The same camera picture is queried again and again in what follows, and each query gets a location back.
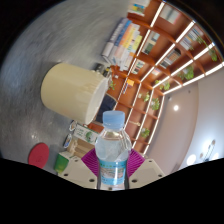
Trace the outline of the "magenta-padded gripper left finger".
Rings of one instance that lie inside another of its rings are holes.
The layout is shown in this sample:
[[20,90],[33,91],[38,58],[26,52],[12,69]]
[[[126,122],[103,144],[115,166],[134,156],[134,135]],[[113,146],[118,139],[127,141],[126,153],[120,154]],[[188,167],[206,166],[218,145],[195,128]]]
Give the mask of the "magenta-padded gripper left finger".
[[98,158],[92,149],[82,158],[73,156],[61,173],[61,177],[81,187],[96,189],[98,173]]

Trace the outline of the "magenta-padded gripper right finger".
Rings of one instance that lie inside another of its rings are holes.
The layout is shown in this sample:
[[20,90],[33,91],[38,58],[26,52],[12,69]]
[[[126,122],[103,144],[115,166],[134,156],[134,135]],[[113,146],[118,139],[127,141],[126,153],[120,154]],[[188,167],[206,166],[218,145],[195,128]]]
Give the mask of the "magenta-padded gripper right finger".
[[131,150],[127,161],[127,177],[130,189],[143,187],[164,176],[164,172],[153,159],[145,159],[134,149]]

